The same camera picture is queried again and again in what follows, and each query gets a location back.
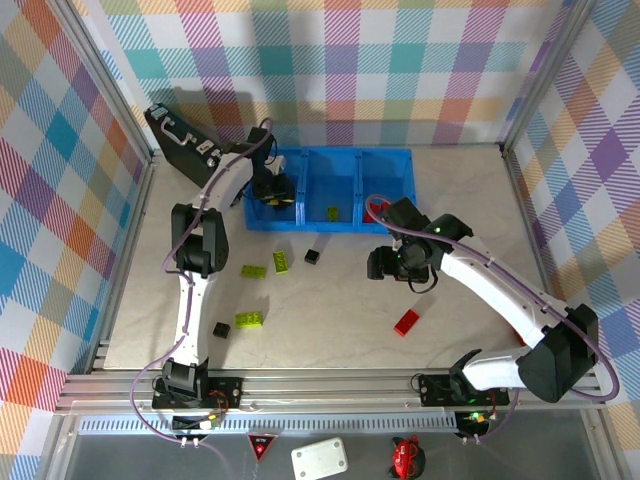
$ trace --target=blue storage tray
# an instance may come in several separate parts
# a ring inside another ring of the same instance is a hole
[[[416,202],[411,150],[383,148],[281,148],[284,172],[296,186],[295,206],[274,210],[244,199],[249,230],[326,233],[387,233],[377,223],[365,223],[364,201],[378,193],[391,201]],[[338,207],[339,219],[329,222],[327,210]]]

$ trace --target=red warning sign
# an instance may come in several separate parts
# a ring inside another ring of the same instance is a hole
[[[277,435],[252,435],[249,434],[249,443],[251,443],[251,448],[253,448],[253,453],[256,454],[256,460],[260,463],[262,457],[273,443],[273,441],[277,438]]]

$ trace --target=plaid wall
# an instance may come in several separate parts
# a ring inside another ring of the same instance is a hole
[[[424,145],[502,139],[573,1],[100,3],[76,0],[143,126],[162,101],[223,140],[271,115],[281,144]]]
[[[640,478],[640,1],[598,2],[516,154],[556,292],[601,319],[624,387],[611,412]]]
[[[142,163],[45,0],[0,4],[0,478],[32,478]]]

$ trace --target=black briefcase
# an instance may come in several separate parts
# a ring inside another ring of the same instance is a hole
[[[222,147],[162,103],[147,109],[144,118],[167,161],[200,188],[204,187],[220,163]]]

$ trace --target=green building block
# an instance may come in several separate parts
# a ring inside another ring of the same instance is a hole
[[[282,250],[273,252],[273,262],[276,264],[276,273],[278,275],[289,271],[287,257]]]
[[[327,209],[327,217],[329,217],[330,222],[337,222],[340,218],[338,216],[338,207],[329,207]]]
[[[267,276],[267,267],[256,267],[255,265],[243,265],[240,275],[245,278],[255,278],[264,280]]]
[[[256,328],[262,326],[262,313],[248,312],[236,315],[236,328]]]

